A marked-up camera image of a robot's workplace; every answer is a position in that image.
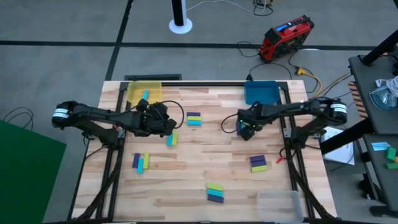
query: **white base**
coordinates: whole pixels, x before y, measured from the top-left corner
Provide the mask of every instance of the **white base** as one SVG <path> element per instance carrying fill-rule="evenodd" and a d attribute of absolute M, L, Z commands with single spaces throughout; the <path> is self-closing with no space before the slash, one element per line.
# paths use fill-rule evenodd
<path fill-rule="evenodd" d="M 176 26 L 174 19 L 169 23 L 170 30 L 175 34 L 186 34 L 192 29 L 192 21 L 187 18 L 187 23 L 184 26 Z"/>

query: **red battery pack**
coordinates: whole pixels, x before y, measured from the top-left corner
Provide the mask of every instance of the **red battery pack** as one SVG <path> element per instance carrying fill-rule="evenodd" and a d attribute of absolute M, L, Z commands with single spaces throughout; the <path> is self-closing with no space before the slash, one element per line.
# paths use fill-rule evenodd
<path fill-rule="evenodd" d="M 310 18 L 303 15 L 269 29 L 260 48 L 260 57 L 265 62 L 271 62 L 300 48 L 313 27 L 314 23 Z"/>

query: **blue tray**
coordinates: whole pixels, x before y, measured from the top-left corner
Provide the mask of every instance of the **blue tray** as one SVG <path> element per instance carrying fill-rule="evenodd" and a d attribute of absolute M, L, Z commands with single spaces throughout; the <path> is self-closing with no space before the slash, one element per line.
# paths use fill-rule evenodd
<path fill-rule="evenodd" d="M 244 99 L 252 105 L 255 101 L 274 104 L 280 98 L 279 85 L 275 81 L 247 81 L 244 83 Z"/>

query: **white paper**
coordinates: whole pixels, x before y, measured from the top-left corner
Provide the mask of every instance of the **white paper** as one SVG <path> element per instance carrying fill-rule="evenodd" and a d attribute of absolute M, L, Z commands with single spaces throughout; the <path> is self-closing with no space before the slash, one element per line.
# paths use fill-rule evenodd
<path fill-rule="evenodd" d="M 326 127 L 325 130 L 326 133 L 322 136 L 322 142 L 326 141 L 327 139 L 330 139 L 336 134 L 343 132 L 340 129 L 331 128 L 331 127 Z M 342 146 L 334 151 L 329 152 L 328 154 L 323 155 L 323 158 L 335 162 L 342 162 L 342 163 L 348 163 L 350 165 L 355 165 L 353 153 L 354 153 L 354 145 L 351 142 L 345 146 Z"/>

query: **white cable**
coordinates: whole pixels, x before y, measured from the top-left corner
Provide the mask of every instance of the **white cable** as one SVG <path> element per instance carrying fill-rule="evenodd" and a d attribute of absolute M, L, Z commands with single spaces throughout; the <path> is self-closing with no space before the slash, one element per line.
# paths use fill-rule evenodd
<path fill-rule="evenodd" d="M 398 97 L 398 76 L 387 80 L 386 85 L 394 96 Z"/>
<path fill-rule="evenodd" d="M 266 10 L 266 8 L 267 8 L 266 6 L 264 6 L 262 12 L 252 12 L 252 11 L 249 11 L 248 9 L 243 8 L 242 6 L 240 6 L 240 5 L 238 5 L 238 4 L 234 3 L 234 2 L 230 2 L 230 1 L 227 1 L 227 0 L 216 0 L 216 1 L 203 1 L 203 2 L 199 2 L 198 4 L 196 4 L 196 5 L 192 6 L 191 8 L 187 9 L 187 11 L 193 9 L 194 7 L 200 6 L 200 5 L 203 4 L 203 3 L 208 3 L 208 2 L 227 2 L 227 3 L 231 3 L 232 5 L 238 6 L 238 7 L 240 7 L 241 9 L 243 9 L 243 10 L 245 10 L 245 11 L 247 11 L 247 12 L 253 13 L 253 14 L 263 13 L 263 12 Z"/>

